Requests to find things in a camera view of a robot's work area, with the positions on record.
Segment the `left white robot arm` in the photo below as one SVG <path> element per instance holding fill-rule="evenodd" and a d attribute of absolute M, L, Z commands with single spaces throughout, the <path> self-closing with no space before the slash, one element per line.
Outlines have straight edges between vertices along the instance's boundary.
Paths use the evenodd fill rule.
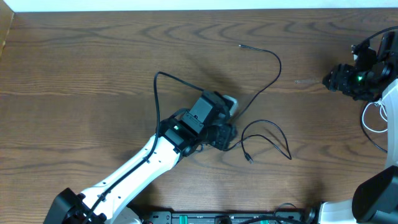
<path fill-rule="evenodd" d="M 60 192 L 44 222 L 141 223 L 128 204 L 199 145 L 228 149 L 237 134 L 229 122 L 237 107 L 235 98 L 203 90 L 192 108 L 182 108 L 162 120 L 146 145 L 107 178 L 79 194 L 69 188 Z"/>

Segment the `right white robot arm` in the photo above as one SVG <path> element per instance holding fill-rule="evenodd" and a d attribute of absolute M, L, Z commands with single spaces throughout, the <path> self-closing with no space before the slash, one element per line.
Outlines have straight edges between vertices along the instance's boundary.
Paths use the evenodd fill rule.
<path fill-rule="evenodd" d="M 323 202 L 317 223 L 397 223 L 397 27 L 376 33 L 352 45 L 354 63 L 338 64 L 323 78 L 330 91 L 339 91 L 355 101 L 364 101 L 360 127 L 364 135 L 385 134 L 384 169 L 360 184 L 351 199 Z"/>

